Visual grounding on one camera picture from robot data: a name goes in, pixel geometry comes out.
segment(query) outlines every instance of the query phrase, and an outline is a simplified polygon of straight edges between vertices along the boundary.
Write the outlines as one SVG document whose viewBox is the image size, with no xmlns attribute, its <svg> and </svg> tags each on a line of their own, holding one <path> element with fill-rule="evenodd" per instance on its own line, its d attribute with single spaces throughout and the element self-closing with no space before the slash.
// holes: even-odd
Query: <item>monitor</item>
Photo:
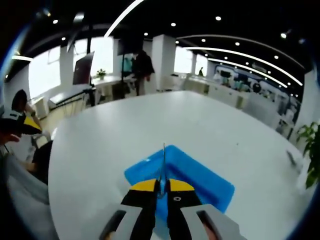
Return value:
<svg viewBox="0 0 320 240">
<path fill-rule="evenodd" d="M 94 52 L 91 52 L 75 63 L 73 85 L 90 84 L 90 71 Z"/>
<path fill-rule="evenodd" d="M 221 77 L 224 77 L 224 78 L 230 78 L 231 73 L 228 72 L 228 71 L 223 71 L 223 70 L 221 70 L 221 71 L 220 71 L 220 75 L 221 75 Z"/>
</svg>

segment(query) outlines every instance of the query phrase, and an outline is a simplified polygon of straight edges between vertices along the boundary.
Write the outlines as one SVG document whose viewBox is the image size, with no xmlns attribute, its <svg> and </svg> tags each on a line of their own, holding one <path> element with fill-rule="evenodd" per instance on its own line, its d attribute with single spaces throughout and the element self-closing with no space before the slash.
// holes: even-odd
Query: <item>window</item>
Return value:
<svg viewBox="0 0 320 240">
<path fill-rule="evenodd" d="M 203 76 L 205 77 L 207 75 L 208 70 L 208 59 L 205 56 L 197 55 L 196 56 L 196 62 L 195 62 L 195 74 L 198 75 L 200 69 L 202 69 Z"/>
<path fill-rule="evenodd" d="M 35 98 L 60 84 L 60 47 L 57 46 L 34 57 L 30 62 L 30 97 Z"/>
<path fill-rule="evenodd" d="M 99 69 L 107 74 L 114 71 L 114 39 L 95 37 L 91 39 L 91 52 L 94 52 L 90 75 L 95 76 Z"/>
<path fill-rule="evenodd" d="M 79 59 L 82 59 L 85 55 L 87 55 L 87 44 L 87 39 L 75 41 L 73 47 L 73 71 L 75 70 L 76 62 Z"/>
<path fill-rule="evenodd" d="M 186 50 L 180 46 L 175 48 L 174 72 L 191 73 L 192 70 L 192 51 Z"/>
</svg>

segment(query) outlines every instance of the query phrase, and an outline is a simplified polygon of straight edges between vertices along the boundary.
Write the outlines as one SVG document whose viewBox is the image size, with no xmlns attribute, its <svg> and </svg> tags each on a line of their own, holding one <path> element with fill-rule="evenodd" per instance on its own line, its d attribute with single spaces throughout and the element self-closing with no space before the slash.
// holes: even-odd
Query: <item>person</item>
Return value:
<svg viewBox="0 0 320 240">
<path fill-rule="evenodd" d="M 150 56 L 143 50 L 135 53 L 135 59 L 132 60 L 132 73 L 136 78 L 134 82 L 136 95 L 145 94 L 145 80 L 150 81 L 150 76 L 155 72 Z"/>
<path fill-rule="evenodd" d="M 27 94 L 23 89 L 19 90 L 15 94 L 12 100 L 11 109 L 21 114 L 30 115 L 34 122 L 41 127 L 40 121 L 36 116 L 36 112 L 28 104 Z M 49 161 L 53 141 L 51 140 L 48 132 L 43 131 L 42 135 L 47 138 L 48 142 L 38 149 L 32 148 L 31 137 L 24 134 L 18 136 L 19 141 L 11 142 L 9 147 L 11 147 L 14 155 L 20 163 L 31 174 L 45 184 L 48 184 Z"/>
<path fill-rule="evenodd" d="M 200 71 L 199 71 L 199 76 L 201 76 L 201 77 L 203 77 L 204 76 L 204 73 L 202 72 L 202 69 L 204 69 L 204 67 L 202 66 L 201 68 L 200 68 Z"/>
</svg>

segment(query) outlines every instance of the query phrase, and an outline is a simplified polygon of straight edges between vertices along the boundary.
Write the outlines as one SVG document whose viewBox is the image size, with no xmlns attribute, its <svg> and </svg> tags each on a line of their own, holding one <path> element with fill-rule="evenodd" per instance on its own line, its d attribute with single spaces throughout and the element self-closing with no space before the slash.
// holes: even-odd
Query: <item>white pillar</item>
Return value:
<svg viewBox="0 0 320 240">
<path fill-rule="evenodd" d="M 296 132 L 300 127 L 303 125 L 310 125 L 312 122 L 317 122 L 319 120 L 319 101 L 320 90 L 317 83 L 317 71 L 312 70 L 304 75 L 302 103 L 295 127 L 290 136 L 290 142 L 296 142 Z"/>
<path fill-rule="evenodd" d="M 206 76 L 208 78 L 213 78 L 215 75 L 215 70 L 216 70 L 216 63 L 213 63 L 212 61 L 208 61 L 208 66 L 206 70 Z"/>
<path fill-rule="evenodd" d="M 118 56 L 119 39 L 113 39 L 113 75 L 121 75 L 122 56 Z"/>
<path fill-rule="evenodd" d="M 152 41 L 152 64 L 155 74 L 152 81 L 156 89 L 160 89 L 163 77 L 174 73 L 176 56 L 176 39 L 167 35 L 159 35 Z"/>
<path fill-rule="evenodd" d="M 197 55 L 192 54 L 192 64 L 191 64 L 191 73 L 196 74 L 196 63 L 197 63 Z"/>
</svg>

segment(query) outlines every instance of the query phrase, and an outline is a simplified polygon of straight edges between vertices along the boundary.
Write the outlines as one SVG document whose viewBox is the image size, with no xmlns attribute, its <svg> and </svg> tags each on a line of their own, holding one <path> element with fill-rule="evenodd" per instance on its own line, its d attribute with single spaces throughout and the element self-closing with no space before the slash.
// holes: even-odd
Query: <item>gray gripper part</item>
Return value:
<svg viewBox="0 0 320 240">
<path fill-rule="evenodd" d="M 104 240 L 105 236 L 112 232 L 111 229 L 118 224 L 111 239 L 129 240 L 141 210 L 141 207 L 109 204 L 88 221 L 83 230 L 83 236 L 85 236 L 83 239 Z"/>
<path fill-rule="evenodd" d="M 219 240 L 246 240 L 240 234 L 239 225 L 211 204 L 182 207 L 181 211 L 193 240 L 208 240 L 208 235 L 199 215 L 205 216 Z"/>
</svg>

